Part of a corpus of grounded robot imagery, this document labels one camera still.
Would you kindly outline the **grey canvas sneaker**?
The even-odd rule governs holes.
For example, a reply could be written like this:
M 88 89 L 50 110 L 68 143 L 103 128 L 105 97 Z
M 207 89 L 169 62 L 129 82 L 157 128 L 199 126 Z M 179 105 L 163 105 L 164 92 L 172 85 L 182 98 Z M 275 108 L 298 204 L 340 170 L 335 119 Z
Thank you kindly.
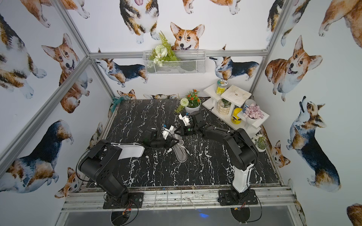
M 180 135 L 175 134 L 174 138 L 179 141 L 176 145 L 174 145 L 171 149 L 175 153 L 176 159 L 180 163 L 184 163 L 188 159 L 188 150 L 184 146 L 184 141 L 182 140 L 182 137 Z

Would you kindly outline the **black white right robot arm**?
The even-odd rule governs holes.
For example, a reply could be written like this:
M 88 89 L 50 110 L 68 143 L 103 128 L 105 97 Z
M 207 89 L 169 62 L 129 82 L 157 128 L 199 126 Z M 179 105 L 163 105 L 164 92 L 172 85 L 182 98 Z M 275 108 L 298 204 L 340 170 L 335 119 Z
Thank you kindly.
M 251 171 L 258 163 L 258 153 L 254 143 L 244 129 L 227 130 L 206 123 L 201 112 L 179 114 L 183 126 L 176 130 L 180 136 L 200 135 L 204 139 L 217 141 L 224 145 L 231 165 L 234 167 L 232 191 L 236 195 L 245 193 L 250 188 Z

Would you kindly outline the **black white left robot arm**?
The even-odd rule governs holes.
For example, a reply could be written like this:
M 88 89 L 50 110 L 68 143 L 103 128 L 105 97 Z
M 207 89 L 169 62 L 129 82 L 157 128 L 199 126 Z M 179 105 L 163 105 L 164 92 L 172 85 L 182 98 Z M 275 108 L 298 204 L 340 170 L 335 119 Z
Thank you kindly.
M 159 136 L 156 128 L 146 132 L 143 140 L 133 143 L 114 143 L 103 139 L 84 153 L 76 169 L 100 186 L 109 198 L 125 206 L 131 201 L 127 186 L 114 174 L 117 162 L 140 158 L 148 149 L 170 149 L 179 143 L 180 140 L 167 130 Z

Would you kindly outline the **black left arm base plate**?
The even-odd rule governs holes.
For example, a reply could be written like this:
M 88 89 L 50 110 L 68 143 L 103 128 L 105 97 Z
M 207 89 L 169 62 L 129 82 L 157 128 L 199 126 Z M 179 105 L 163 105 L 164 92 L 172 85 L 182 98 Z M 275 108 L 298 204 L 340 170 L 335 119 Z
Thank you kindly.
M 124 193 L 121 197 L 113 197 L 108 193 L 104 195 L 103 209 L 139 209 L 142 207 L 144 200 L 144 193 L 142 192 L 128 192 Z

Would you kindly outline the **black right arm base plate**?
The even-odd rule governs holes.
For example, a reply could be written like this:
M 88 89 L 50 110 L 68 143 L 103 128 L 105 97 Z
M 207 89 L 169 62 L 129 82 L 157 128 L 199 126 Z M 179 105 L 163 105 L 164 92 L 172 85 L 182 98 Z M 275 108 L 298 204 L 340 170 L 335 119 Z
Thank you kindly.
M 217 201 L 221 206 L 232 205 L 257 205 L 258 199 L 256 197 L 255 190 L 246 190 L 243 193 L 238 193 L 235 190 L 219 190 Z

